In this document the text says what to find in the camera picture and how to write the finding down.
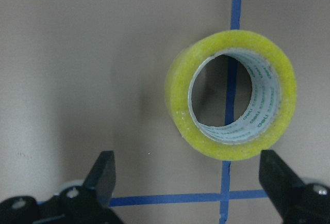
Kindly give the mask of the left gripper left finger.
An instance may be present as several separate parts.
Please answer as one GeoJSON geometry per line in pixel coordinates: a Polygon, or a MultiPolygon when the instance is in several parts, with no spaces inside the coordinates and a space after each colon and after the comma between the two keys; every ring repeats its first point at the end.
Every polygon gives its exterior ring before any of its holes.
{"type": "Polygon", "coordinates": [[[116,184],[113,151],[103,151],[81,185],[38,204],[31,196],[1,202],[1,223],[121,223],[109,207],[116,184]]]}

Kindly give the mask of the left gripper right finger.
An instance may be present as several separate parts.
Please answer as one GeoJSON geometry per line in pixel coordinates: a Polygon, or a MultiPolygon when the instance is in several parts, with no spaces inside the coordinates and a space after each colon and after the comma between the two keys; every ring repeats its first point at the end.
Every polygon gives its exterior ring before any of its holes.
{"type": "Polygon", "coordinates": [[[329,223],[329,186],[303,181],[273,150],[262,150],[259,182],[283,223],[329,223]]]}

